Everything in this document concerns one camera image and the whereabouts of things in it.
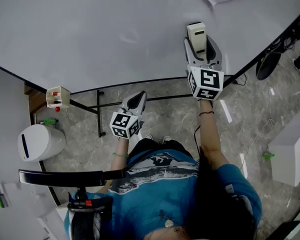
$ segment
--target hair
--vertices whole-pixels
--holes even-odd
[[[254,217],[242,198],[227,193],[212,170],[203,151],[200,154],[198,180],[195,189],[196,205],[186,212],[184,228],[191,239],[236,239],[252,240],[256,231]],[[71,227],[73,240],[98,240],[94,234],[94,213],[76,212]],[[108,232],[101,230],[100,239],[110,239]],[[134,233],[127,232],[132,240]]]

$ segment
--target white plastic holder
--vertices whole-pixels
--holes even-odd
[[[223,90],[224,73],[208,68],[188,65],[188,82],[193,97],[215,101]]]
[[[110,129],[114,136],[129,140],[140,128],[138,116],[113,112]]]
[[[59,107],[61,109],[66,109],[70,107],[70,92],[61,86],[48,89],[46,91],[45,99],[47,108]]]

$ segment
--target white trash can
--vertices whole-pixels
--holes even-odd
[[[37,162],[60,153],[66,145],[64,133],[58,129],[34,124],[19,134],[18,151],[26,162]]]

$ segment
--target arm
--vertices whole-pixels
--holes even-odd
[[[208,100],[200,101],[200,113],[213,111]],[[201,148],[213,170],[229,164],[221,152],[220,139],[213,113],[200,116]]]
[[[115,153],[117,155],[127,155],[129,148],[129,140],[125,138],[119,138],[118,145],[116,146]],[[127,157],[114,156],[110,171],[121,170],[127,165]],[[110,187],[112,180],[107,180],[106,184],[98,191],[98,193],[105,194]]]

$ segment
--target graphic print on shirt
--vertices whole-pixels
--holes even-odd
[[[198,176],[198,166],[181,161],[167,152],[147,156],[126,172],[126,177],[112,182],[109,191],[124,195],[144,183],[159,180],[185,179]]]

